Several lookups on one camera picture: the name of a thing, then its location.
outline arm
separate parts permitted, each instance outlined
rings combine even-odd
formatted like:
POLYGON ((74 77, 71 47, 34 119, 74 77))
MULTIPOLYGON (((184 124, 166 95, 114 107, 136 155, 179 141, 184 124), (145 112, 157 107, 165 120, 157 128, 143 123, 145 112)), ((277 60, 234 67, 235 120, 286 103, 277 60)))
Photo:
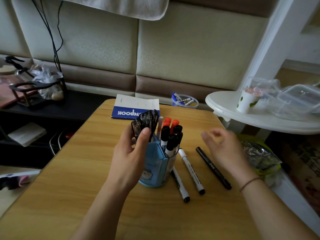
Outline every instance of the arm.
MULTIPOLYGON (((202 132, 202 139, 209 147, 212 157, 235 178, 240 187, 258 177, 233 132, 217 128, 210 133, 221 137, 222 141, 215 142, 206 132, 202 132)), ((242 193, 264 240, 319 240, 262 180, 252 181, 242 193)))
POLYGON ((142 175, 150 129, 142 130, 132 151, 128 125, 114 148, 108 178, 71 240, 114 239, 123 204, 142 175))

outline pen holder divider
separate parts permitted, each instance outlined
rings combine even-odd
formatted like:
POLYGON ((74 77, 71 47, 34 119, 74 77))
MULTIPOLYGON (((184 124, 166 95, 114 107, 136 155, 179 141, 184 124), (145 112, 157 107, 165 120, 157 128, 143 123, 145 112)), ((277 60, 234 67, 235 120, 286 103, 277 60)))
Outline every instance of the pen holder divider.
POLYGON ((153 188, 164 185, 168 180, 168 177, 164 180, 168 162, 176 157, 177 153, 178 150, 172 157, 167 158, 162 151, 159 141, 149 142, 146 148, 144 169, 139 183, 153 188))

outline cartoon character on pen holder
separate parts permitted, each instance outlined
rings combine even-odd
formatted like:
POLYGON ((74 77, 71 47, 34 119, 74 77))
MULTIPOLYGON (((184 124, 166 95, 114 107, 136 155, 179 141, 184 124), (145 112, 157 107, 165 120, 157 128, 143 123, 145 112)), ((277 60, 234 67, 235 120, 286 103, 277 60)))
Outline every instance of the cartoon character on pen holder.
POLYGON ((152 173, 150 170, 143 170, 141 177, 143 177, 144 179, 151 180, 152 173))

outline forearm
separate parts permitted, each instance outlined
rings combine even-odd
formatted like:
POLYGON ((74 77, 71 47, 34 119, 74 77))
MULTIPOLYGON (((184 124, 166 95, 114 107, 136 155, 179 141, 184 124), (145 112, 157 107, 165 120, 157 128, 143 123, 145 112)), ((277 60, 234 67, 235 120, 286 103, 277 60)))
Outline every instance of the forearm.
MULTIPOLYGON (((250 169, 237 181, 241 187, 255 177, 250 169)), ((242 193, 263 239, 319 239, 262 180, 252 181, 242 193)))
POLYGON ((114 239, 127 195, 126 191, 106 182, 71 239, 114 239))

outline hand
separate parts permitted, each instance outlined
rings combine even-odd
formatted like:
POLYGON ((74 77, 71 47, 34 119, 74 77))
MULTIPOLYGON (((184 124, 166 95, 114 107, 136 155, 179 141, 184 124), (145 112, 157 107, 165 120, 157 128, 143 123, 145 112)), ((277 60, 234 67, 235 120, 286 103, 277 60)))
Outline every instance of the hand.
POLYGON ((132 150, 132 128, 128 125, 114 147, 112 163, 106 184, 129 193, 138 183, 144 168, 144 158, 151 130, 144 128, 132 150))
POLYGON ((214 128, 210 130, 210 134, 203 131, 201 136, 210 149, 211 156, 238 180, 240 186, 257 177, 235 133, 223 128, 214 128), (210 134, 220 137, 220 142, 215 142, 210 134))

